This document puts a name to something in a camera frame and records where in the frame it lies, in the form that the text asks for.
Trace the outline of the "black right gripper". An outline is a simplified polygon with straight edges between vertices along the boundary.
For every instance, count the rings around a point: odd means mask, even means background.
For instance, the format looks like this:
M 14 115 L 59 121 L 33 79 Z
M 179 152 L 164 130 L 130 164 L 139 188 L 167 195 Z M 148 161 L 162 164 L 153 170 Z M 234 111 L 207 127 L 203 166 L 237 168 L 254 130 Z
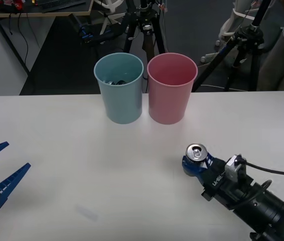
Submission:
M 231 158 L 225 162 L 214 158 L 209 152 L 200 162 L 194 162 L 184 155 L 184 172 L 196 177 L 204 187 L 202 196 L 210 201 L 218 200 L 228 209 L 236 209 L 253 196 L 253 179 L 246 173 L 242 158 Z

